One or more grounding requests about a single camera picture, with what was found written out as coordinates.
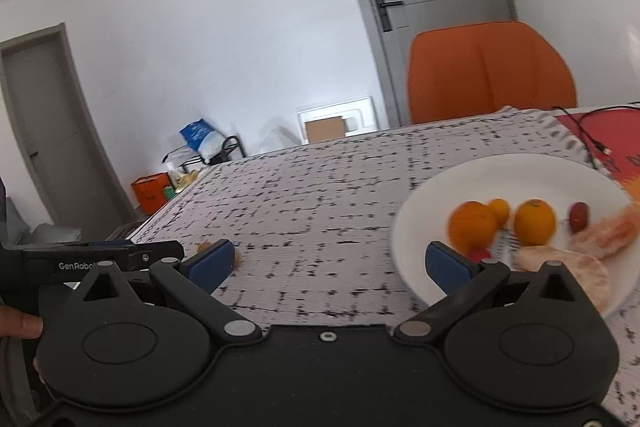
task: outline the door handle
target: door handle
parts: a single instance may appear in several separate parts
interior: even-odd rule
[[[380,16],[380,23],[382,24],[383,33],[393,31],[391,21],[389,20],[389,13],[386,11],[386,9],[391,8],[392,6],[402,6],[404,4],[404,1],[390,1],[390,2],[386,2],[385,0],[374,0],[374,1],[376,2],[376,8],[378,9],[378,15]]]

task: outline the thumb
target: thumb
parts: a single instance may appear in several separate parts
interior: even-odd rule
[[[0,306],[0,337],[37,339],[41,334],[41,318],[9,308],[9,306]]]

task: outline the tablecloth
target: tablecloth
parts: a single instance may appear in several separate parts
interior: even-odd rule
[[[522,152],[587,163],[583,145],[549,114],[508,108],[216,166],[131,238],[176,239],[187,255],[202,241],[231,240],[242,264],[213,295],[263,326],[396,325],[423,308],[390,256],[402,202],[452,166]],[[640,419],[639,305],[636,291],[608,319],[621,359],[604,405],[628,425]]]

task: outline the green object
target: green object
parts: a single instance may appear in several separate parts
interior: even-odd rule
[[[164,197],[167,198],[167,200],[172,200],[175,198],[175,190],[171,185],[169,185],[168,187],[165,187],[163,192],[164,192]]]

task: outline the plate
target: plate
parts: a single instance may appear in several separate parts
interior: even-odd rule
[[[512,209],[530,199],[547,201],[559,220],[566,219],[572,203],[590,207],[591,222],[609,216],[629,204],[629,195],[615,182],[579,163],[539,154],[506,154],[480,158],[447,169],[412,192],[398,215],[391,234],[391,252],[400,277],[428,305],[445,293],[424,267],[424,252],[431,241],[449,244],[447,219],[460,203],[486,203],[504,198]],[[566,249],[570,232],[558,224],[550,245]],[[510,264],[510,259],[500,259]],[[635,289],[640,277],[640,241],[604,260],[611,277],[608,316]]]

